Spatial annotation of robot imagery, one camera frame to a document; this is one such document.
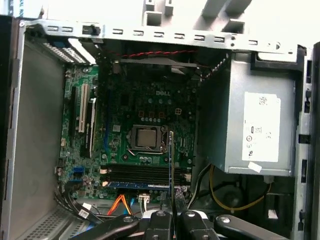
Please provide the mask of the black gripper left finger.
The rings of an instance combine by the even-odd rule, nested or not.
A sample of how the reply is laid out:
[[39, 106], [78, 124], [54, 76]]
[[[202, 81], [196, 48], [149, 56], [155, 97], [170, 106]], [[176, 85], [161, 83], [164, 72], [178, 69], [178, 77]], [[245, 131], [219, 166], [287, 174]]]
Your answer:
[[141, 218], [123, 214], [72, 237], [73, 240], [172, 240], [173, 203], [163, 197], [160, 209], [144, 212]]

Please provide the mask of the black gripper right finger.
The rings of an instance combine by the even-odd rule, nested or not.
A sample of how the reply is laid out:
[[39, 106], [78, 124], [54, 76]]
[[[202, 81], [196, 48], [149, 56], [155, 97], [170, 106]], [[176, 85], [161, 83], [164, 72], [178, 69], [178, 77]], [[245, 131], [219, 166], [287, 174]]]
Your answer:
[[238, 217], [222, 214], [213, 222], [197, 210], [188, 209], [182, 190], [175, 190], [178, 240], [285, 240], [286, 237]]

